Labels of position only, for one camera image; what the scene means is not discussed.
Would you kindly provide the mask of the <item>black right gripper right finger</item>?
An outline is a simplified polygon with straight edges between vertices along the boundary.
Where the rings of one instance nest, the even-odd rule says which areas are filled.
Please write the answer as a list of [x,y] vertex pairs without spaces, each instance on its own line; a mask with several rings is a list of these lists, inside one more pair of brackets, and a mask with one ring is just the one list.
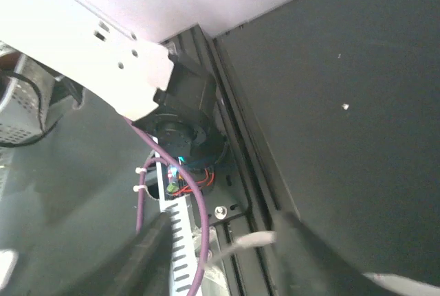
[[273,217],[280,295],[377,295],[378,287],[291,212]]

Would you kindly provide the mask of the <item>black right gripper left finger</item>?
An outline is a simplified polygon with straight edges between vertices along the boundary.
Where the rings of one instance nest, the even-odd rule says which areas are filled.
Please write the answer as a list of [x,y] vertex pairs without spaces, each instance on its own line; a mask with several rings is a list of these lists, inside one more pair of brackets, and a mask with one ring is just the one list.
[[161,213],[69,295],[169,295],[172,224]]

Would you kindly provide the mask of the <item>white shoelace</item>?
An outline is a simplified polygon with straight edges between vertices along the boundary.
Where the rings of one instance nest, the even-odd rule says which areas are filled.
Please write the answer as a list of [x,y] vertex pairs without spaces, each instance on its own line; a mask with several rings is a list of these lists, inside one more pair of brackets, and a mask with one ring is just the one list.
[[258,231],[240,236],[224,250],[220,251],[216,255],[213,255],[210,259],[207,259],[203,264],[203,267],[206,268],[212,266],[217,262],[222,261],[222,259],[225,257],[236,253],[237,251],[265,247],[269,244],[274,244],[275,242],[275,231]]

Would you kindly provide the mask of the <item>black canvas sneaker white sole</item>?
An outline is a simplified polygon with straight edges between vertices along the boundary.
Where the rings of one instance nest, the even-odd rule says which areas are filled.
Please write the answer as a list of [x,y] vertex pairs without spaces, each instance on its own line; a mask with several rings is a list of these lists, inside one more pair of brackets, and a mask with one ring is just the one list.
[[398,295],[407,296],[439,296],[438,286],[413,280],[401,275],[387,273],[364,273],[364,276],[377,285]]

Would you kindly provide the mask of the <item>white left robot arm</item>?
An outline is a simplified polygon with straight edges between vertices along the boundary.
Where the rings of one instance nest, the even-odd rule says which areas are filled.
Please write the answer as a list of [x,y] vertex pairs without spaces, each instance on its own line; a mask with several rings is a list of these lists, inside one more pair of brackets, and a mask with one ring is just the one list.
[[217,164],[215,77],[186,52],[125,33],[79,0],[1,0],[1,40],[104,100],[163,157]]

